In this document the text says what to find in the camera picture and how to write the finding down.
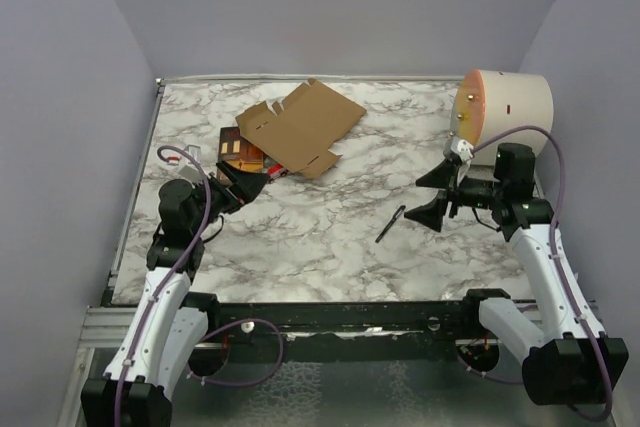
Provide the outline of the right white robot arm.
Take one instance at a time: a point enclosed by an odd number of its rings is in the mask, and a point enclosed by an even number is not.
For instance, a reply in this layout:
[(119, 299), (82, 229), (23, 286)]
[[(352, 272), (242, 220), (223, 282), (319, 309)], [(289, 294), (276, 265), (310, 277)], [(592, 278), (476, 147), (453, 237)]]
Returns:
[(610, 406), (629, 353), (588, 305), (554, 225), (555, 211), (534, 194), (533, 150), (500, 144), (491, 181), (467, 177), (472, 150), (464, 139), (450, 140), (443, 161), (416, 182), (436, 189), (436, 197), (405, 216), (440, 231), (444, 218), (461, 207), (489, 210), (526, 272), (541, 322), (530, 321), (506, 292), (475, 289), (464, 298), (468, 307), (459, 314), (461, 330), (472, 338), (494, 334), (520, 363), (535, 404)]

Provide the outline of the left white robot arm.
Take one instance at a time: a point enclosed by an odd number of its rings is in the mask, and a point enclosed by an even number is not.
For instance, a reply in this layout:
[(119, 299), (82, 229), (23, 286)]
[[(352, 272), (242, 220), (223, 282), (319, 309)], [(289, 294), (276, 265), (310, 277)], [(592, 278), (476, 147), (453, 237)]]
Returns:
[(168, 426), (176, 384), (199, 341), (214, 339), (221, 318), (214, 296), (188, 297), (204, 254), (204, 230), (253, 202), (269, 181), (227, 162), (198, 182), (175, 179), (159, 190), (160, 224), (147, 253), (144, 289), (117, 353), (86, 381), (81, 406), (89, 426)]

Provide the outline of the brown cardboard box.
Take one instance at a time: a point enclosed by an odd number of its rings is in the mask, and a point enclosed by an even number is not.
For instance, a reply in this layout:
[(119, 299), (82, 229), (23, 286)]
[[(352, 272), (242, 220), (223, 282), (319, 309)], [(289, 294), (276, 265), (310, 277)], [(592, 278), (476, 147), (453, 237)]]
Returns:
[(331, 146), (366, 109), (324, 83), (310, 79), (281, 101), (263, 101), (236, 117), (240, 134), (291, 173), (316, 179), (340, 156)]

